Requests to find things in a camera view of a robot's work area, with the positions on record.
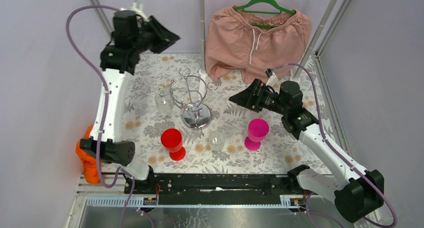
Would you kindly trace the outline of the pink plastic wine glass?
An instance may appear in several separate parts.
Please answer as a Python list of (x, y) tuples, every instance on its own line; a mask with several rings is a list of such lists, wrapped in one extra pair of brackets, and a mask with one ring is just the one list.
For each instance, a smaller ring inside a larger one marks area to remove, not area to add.
[(244, 140), (245, 147), (251, 151), (258, 150), (269, 130), (269, 124), (263, 119), (257, 118), (250, 121), (247, 127), (247, 137)]

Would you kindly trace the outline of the clear wine glass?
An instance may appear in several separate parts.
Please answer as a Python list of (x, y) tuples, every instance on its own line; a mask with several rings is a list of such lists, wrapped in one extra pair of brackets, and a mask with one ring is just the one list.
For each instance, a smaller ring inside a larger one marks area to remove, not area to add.
[(209, 135), (209, 146), (213, 151), (221, 151), (225, 145), (225, 135), (221, 131), (213, 131)]
[(168, 114), (173, 110), (173, 101), (170, 90), (167, 87), (159, 86), (155, 94), (156, 108), (160, 113)]

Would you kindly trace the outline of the chrome wire glass rack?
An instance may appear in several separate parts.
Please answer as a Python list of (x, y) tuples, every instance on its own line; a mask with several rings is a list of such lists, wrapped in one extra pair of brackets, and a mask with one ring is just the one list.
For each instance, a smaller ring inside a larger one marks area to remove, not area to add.
[(180, 68), (179, 76), (170, 82), (170, 97), (173, 103), (181, 109), (183, 124), (192, 130), (207, 128), (212, 120), (211, 108), (205, 104), (210, 88), (206, 79), (200, 75), (191, 74), (189, 68)]

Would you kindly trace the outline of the red plastic wine glass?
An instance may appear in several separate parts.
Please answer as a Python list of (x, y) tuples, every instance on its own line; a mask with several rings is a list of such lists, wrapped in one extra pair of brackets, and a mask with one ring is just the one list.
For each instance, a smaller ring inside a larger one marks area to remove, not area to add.
[(169, 152), (174, 161), (183, 160), (186, 150), (183, 147), (183, 136), (178, 129), (170, 128), (163, 132), (160, 137), (161, 144)]

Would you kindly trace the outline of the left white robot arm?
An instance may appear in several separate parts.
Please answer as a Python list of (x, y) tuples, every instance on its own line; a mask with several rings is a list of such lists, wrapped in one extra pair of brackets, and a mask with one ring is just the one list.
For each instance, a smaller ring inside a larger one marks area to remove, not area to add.
[(135, 185), (142, 193), (150, 193), (155, 188), (155, 180), (149, 176), (150, 167), (135, 160), (135, 144), (123, 138), (125, 99), (140, 54), (159, 54), (180, 37), (154, 16), (144, 18), (138, 11), (115, 12), (112, 22), (111, 40), (100, 54), (102, 94), (96, 119), (89, 137), (80, 141), (80, 148), (103, 163), (117, 164), (136, 180)]

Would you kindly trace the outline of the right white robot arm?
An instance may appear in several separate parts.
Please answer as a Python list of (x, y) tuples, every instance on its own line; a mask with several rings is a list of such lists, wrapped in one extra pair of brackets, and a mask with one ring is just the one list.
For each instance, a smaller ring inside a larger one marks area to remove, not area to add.
[(383, 175), (378, 170), (368, 171), (337, 143), (324, 137), (318, 119), (303, 106), (298, 83), (284, 81), (276, 93), (255, 79), (229, 101), (255, 112), (267, 109), (282, 115), (285, 130), (312, 150), (333, 174), (327, 177), (305, 165), (294, 168), (286, 181), (291, 193), (299, 194), (304, 189), (317, 193), (334, 203), (340, 215), (351, 223), (383, 206)]

